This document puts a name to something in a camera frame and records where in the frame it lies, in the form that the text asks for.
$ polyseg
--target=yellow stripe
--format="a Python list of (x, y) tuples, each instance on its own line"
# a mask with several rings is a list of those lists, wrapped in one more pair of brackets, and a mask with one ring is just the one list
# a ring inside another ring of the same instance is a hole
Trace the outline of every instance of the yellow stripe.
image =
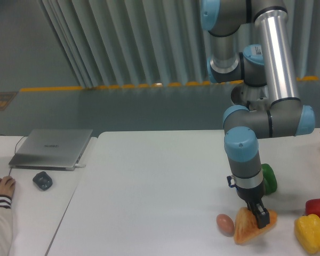
[(305, 76), (303, 78), (297, 77), (297, 81), (316, 81), (316, 80), (319, 80), (317, 76)]
[[(303, 78), (297, 78), (297, 81), (317, 81), (319, 78), (317, 76), (305, 76)], [(237, 81), (231, 81), (230, 84), (239, 84), (243, 80), (237, 80)], [(210, 81), (203, 81), (202, 83), (199, 82), (187, 82), (185, 86), (202, 86), (202, 85), (210, 85)], [(182, 86), (181, 83), (175, 82), (168, 84), (169, 87), (179, 87)], [(129, 88), (150, 88), (150, 87), (163, 87), (162, 83), (155, 83), (152, 85), (149, 84), (139, 84), (137, 86), (133, 84), (125, 84), (122, 86), (119, 86), (117, 84), (114, 85), (99, 85), (97, 87), (94, 87), (92, 89), (85, 89), (81, 86), (61, 86), (61, 87), (34, 87), (34, 88), (21, 88), (20, 92), (42, 92), (42, 91), (74, 91), (74, 90), (106, 90), (106, 89), (129, 89)]]

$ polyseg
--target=white sleeve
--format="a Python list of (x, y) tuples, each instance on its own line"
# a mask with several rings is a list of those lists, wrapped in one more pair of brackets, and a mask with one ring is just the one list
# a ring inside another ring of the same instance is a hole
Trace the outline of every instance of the white sleeve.
[(0, 196), (0, 256), (7, 256), (12, 243), (13, 220), (11, 199)]

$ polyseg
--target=blue joint cap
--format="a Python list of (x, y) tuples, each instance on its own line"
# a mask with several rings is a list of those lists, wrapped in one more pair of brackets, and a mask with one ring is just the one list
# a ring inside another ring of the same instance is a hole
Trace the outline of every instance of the blue joint cap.
[(207, 63), (206, 63), (206, 65), (207, 65), (207, 74), (209, 75), (210, 82), (211, 83), (216, 83), (217, 81), (216, 81), (216, 79), (214, 79), (214, 76), (213, 76), (212, 71), (211, 71), (210, 61), (211, 61), (211, 57), (208, 57)]
[(217, 22), (220, 0), (202, 0), (201, 23), (204, 30), (211, 30)]
[(227, 110), (225, 110), (224, 115), (223, 115), (223, 127), (224, 127), (225, 119), (229, 115), (231, 115), (233, 112), (238, 111), (238, 110), (249, 111), (246, 107), (244, 107), (242, 105), (234, 105), (234, 106), (229, 107)]
[(251, 62), (255, 65), (261, 65), (261, 66), (265, 65), (263, 55), (262, 55), (262, 47), (260, 44), (248, 45), (243, 50), (243, 56), (249, 62)]
[(310, 134), (315, 128), (315, 115), (311, 106), (303, 106), (300, 122), (295, 136)]
[(244, 163), (258, 153), (258, 140), (252, 129), (245, 126), (234, 127), (225, 134), (224, 149), (231, 160)]

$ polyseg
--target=laptop logo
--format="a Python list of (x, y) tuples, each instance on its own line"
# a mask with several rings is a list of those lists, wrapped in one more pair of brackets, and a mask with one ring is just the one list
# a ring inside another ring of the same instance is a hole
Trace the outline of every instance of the laptop logo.
[(58, 148), (59, 145), (44, 145), (45, 148)]

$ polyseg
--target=corrugated wall panel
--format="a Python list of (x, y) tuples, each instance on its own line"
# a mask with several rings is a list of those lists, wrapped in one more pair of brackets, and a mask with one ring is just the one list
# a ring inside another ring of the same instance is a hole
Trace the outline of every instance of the corrugated wall panel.
[[(83, 87), (207, 80), (212, 40), (197, 0), (42, 2)], [(320, 78), (320, 0), (284, 2), (296, 74)], [(253, 24), (234, 38), (239, 51), (259, 43)]]

